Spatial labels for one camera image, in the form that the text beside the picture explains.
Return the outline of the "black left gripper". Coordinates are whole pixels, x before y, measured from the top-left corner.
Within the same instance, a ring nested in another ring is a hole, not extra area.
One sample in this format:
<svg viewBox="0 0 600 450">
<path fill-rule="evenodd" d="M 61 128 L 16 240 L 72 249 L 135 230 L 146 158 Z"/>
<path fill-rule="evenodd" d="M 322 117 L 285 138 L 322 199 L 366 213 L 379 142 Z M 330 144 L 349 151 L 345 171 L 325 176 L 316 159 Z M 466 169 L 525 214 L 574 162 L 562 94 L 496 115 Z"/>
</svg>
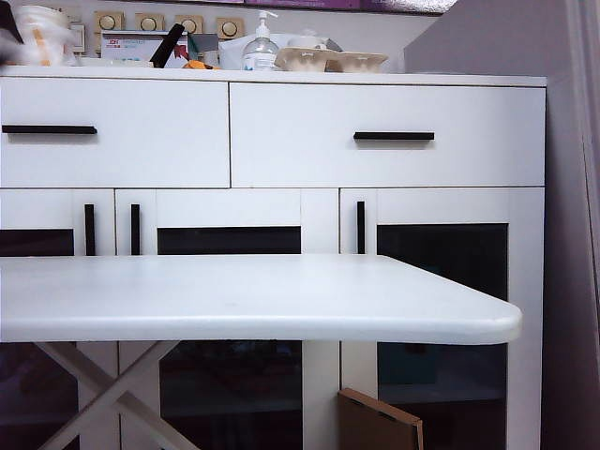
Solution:
<svg viewBox="0 0 600 450">
<path fill-rule="evenodd" d="M 1 64 L 7 65 L 18 54 L 23 38 L 10 8 L 1 9 Z"/>
</svg>

